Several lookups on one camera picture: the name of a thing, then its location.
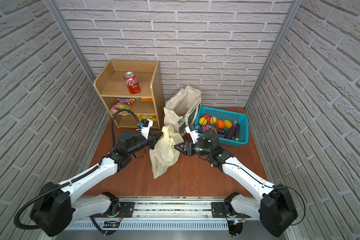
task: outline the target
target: yellow fruit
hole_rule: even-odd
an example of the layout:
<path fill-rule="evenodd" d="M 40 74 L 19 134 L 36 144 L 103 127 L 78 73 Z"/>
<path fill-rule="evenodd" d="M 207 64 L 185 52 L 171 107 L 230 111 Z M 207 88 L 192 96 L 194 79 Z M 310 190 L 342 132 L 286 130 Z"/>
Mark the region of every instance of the yellow fruit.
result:
<path fill-rule="evenodd" d="M 215 124 L 215 123 L 216 123 L 216 121 L 217 121 L 217 118 L 215 118 L 215 117 L 211 117 L 211 120 L 210 120 L 210 123 L 211 123 L 211 124 Z"/>
<path fill-rule="evenodd" d="M 231 129 L 232 123 L 229 120 L 224 120 L 224 122 L 225 122 L 225 127 Z"/>
<path fill-rule="evenodd" d="M 206 119 L 205 118 L 200 118 L 199 119 L 199 123 L 200 123 L 200 125 L 205 125 L 206 124 Z"/>

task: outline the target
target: wooden shelf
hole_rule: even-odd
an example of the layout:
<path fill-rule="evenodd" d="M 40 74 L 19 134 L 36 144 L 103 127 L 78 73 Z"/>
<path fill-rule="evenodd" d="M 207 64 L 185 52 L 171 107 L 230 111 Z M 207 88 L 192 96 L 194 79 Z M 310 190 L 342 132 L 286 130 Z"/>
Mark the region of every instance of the wooden shelf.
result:
<path fill-rule="evenodd" d="M 124 81 L 124 74 L 133 71 L 140 85 L 140 92 L 130 94 Z M 104 106 L 109 111 L 117 98 L 152 98 L 152 102 L 136 100 L 131 111 L 135 114 L 156 115 L 153 128 L 163 126 L 164 97 L 158 61 L 132 61 L 111 59 L 93 83 Z M 118 115 L 115 118 L 117 127 L 134 127 L 136 121 L 132 115 Z"/>
<path fill-rule="evenodd" d="M 125 72 L 115 72 L 112 78 L 106 83 L 104 90 L 100 93 L 103 97 L 130 97 L 130 98 L 152 98 L 150 83 L 153 73 L 136 72 L 137 80 L 140 86 L 140 92 L 130 94 L 124 81 Z"/>
<path fill-rule="evenodd" d="M 118 115 L 115 118 L 115 123 L 119 126 L 119 127 L 135 127 L 136 128 L 136 120 L 135 118 L 131 115 Z M 158 127 L 158 122 L 155 121 L 153 124 L 153 127 L 151 128 L 159 128 Z"/>

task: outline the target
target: can lid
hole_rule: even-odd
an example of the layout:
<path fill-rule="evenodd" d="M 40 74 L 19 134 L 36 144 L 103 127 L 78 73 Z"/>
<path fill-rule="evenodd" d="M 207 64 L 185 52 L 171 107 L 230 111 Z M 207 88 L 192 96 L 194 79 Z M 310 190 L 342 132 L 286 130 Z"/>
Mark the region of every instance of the can lid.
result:
<path fill-rule="evenodd" d="M 126 73 L 124 74 L 124 77 L 125 77 L 125 78 L 132 78 L 134 75 L 135 75 L 134 72 L 126 72 Z"/>

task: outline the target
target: soda can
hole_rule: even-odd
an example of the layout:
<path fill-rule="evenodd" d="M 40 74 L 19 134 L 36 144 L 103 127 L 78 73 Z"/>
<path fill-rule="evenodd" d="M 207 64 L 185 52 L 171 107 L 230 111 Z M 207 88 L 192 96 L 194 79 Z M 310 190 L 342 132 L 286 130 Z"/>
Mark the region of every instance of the soda can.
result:
<path fill-rule="evenodd" d="M 126 72 L 124 74 L 124 80 L 127 84 L 129 93 L 136 94 L 140 92 L 139 82 L 137 81 L 137 77 L 134 72 Z"/>

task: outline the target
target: red fruit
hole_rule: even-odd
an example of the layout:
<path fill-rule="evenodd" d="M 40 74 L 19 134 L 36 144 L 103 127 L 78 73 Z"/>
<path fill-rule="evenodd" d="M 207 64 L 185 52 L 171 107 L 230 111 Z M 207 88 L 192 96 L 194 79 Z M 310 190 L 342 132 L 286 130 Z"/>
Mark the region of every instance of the red fruit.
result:
<path fill-rule="evenodd" d="M 209 114 L 204 114 L 204 115 L 203 115 L 203 118 L 206 119 L 206 124 L 209 124 L 209 123 L 210 123 L 211 116 L 210 116 Z"/>

